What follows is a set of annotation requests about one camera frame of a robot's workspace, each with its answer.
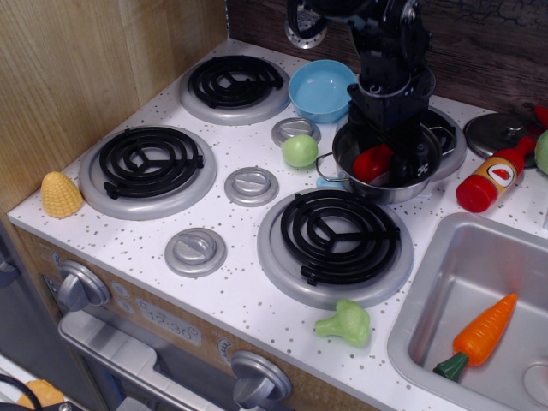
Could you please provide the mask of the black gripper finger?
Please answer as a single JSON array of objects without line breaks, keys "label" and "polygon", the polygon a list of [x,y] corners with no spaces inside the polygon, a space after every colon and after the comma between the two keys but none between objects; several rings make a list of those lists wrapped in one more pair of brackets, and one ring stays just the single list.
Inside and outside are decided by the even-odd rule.
[{"label": "black gripper finger", "polygon": [[351,137],[358,144],[360,152],[368,151],[384,143],[378,132],[359,110],[348,112],[348,126]]},{"label": "black gripper finger", "polygon": [[395,152],[389,162],[389,186],[406,187],[424,180],[430,172],[430,149],[425,144]]}]

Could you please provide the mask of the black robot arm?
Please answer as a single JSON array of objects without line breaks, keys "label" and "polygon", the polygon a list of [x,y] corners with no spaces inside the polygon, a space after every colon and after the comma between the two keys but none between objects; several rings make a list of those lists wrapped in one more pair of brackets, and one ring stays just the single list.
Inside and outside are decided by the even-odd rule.
[{"label": "black robot arm", "polygon": [[360,75],[348,87],[348,127],[362,151],[393,152],[389,184],[407,186],[436,170],[435,149],[420,126],[435,88],[426,63],[431,33],[418,1],[289,1],[287,23],[299,40],[318,39],[338,21],[348,26]]}]

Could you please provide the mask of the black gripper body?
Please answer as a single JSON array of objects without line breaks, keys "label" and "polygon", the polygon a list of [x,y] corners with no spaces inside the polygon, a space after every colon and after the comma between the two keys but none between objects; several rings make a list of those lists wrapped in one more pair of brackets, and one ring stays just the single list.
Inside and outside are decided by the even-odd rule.
[{"label": "black gripper body", "polygon": [[363,68],[348,88],[349,110],[359,110],[394,153],[425,144],[430,149],[430,171],[436,169],[436,147],[420,121],[436,87],[429,68]]}]

